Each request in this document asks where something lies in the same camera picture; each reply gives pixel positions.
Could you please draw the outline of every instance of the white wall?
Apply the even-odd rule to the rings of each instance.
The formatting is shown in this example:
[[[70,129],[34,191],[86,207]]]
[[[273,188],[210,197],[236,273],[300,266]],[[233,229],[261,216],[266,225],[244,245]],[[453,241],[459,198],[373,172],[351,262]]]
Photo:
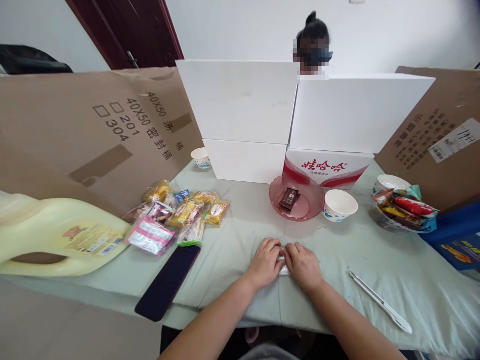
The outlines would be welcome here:
[[[0,44],[37,48],[75,73],[110,70],[65,0],[0,0]]]
[[[331,73],[398,66],[473,68],[480,62],[477,0],[167,0],[186,59],[292,59],[311,11],[330,30]]]

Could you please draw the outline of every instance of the wahaha box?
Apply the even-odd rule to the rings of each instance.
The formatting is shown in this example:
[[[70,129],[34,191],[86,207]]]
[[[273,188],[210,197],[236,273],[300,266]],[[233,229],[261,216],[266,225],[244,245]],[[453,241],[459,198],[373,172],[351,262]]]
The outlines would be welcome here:
[[[300,184],[350,190],[375,156],[370,153],[287,149],[283,175]]]

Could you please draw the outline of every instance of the smartphone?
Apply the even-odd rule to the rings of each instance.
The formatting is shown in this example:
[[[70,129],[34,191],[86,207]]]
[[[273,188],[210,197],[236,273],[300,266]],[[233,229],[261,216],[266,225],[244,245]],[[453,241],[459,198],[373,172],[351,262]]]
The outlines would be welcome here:
[[[155,323],[162,320],[199,254],[198,246],[177,247],[141,297],[135,312]]]

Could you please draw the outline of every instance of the white foam box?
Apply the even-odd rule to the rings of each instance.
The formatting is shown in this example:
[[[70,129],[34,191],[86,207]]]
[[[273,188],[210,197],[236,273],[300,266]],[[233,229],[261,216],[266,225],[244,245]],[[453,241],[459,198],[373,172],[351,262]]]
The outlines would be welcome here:
[[[203,139],[217,179],[271,184],[282,175],[287,145]]]
[[[288,144],[297,63],[178,60],[176,65],[204,139]]]
[[[324,188],[350,190],[374,158],[371,153],[289,148],[283,171],[302,184],[312,179]]]
[[[434,81],[406,74],[301,76],[289,146],[378,154]]]

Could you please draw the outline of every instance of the face mask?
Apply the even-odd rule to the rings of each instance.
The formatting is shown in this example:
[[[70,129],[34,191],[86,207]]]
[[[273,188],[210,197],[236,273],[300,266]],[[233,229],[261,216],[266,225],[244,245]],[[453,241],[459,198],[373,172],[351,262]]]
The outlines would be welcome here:
[[[324,63],[328,63],[332,59],[334,53],[333,51],[329,52],[328,48],[322,47],[312,48],[310,49],[310,52],[302,51],[299,55],[306,66],[310,68],[317,68],[322,66]]]

